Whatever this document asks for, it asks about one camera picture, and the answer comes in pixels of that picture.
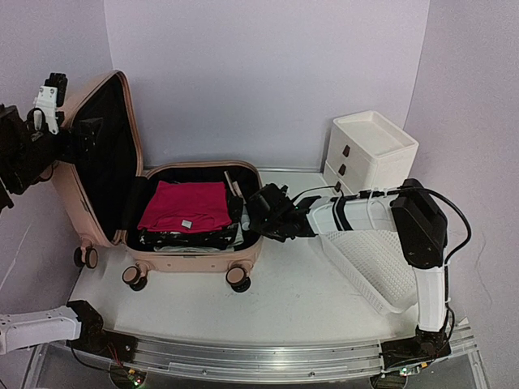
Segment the pink hard-shell suitcase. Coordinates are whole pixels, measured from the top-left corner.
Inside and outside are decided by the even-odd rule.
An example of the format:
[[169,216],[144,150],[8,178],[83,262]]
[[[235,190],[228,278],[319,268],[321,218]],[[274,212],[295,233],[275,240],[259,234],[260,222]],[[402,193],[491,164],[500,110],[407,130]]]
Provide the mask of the pink hard-shell suitcase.
[[251,286],[262,239],[248,219],[261,187],[242,160],[144,167],[131,90],[121,71],[92,79],[64,105],[73,143],[52,182],[77,232],[79,267],[94,268],[98,249],[123,246],[132,264],[122,281],[140,291],[152,271],[222,272],[237,293]]

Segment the black white patterned garment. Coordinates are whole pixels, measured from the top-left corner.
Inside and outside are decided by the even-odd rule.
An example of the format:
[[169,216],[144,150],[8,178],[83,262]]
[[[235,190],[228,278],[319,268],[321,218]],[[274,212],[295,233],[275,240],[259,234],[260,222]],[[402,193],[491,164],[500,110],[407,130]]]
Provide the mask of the black white patterned garment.
[[227,200],[230,223],[217,230],[202,233],[180,232],[151,232],[143,229],[138,236],[139,243],[147,248],[156,246],[203,246],[224,249],[234,242],[238,228],[241,228],[241,218],[244,202],[241,198],[230,196]]

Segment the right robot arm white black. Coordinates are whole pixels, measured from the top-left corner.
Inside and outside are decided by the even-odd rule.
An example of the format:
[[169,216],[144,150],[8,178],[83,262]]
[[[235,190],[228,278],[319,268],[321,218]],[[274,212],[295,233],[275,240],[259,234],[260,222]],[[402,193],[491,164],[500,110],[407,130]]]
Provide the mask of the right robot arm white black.
[[433,359],[448,347],[448,270],[444,259],[447,218],[415,179],[388,191],[290,198],[287,187],[267,184],[247,201],[251,230],[285,242],[352,231],[395,232],[414,273],[418,297],[415,335],[388,346],[397,358]]

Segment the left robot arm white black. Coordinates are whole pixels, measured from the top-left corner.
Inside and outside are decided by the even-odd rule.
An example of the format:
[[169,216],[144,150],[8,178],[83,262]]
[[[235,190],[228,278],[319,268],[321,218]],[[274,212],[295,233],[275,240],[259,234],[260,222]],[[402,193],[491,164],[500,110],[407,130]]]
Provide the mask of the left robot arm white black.
[[105,314],[69,301],[79,241],[54,190],[15,206],[1,193],[1,353],[66,340],[74,349],[131,361],[136,338],[105,327]]

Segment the magenta t-shirt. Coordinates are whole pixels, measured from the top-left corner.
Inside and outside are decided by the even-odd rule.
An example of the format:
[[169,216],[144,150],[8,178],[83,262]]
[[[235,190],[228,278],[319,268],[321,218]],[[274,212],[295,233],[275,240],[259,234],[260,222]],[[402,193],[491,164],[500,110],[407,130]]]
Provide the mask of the magenta t-shirt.
[[202,233],[230,223],[222,182],[172,184],[160,181],[137,229]]

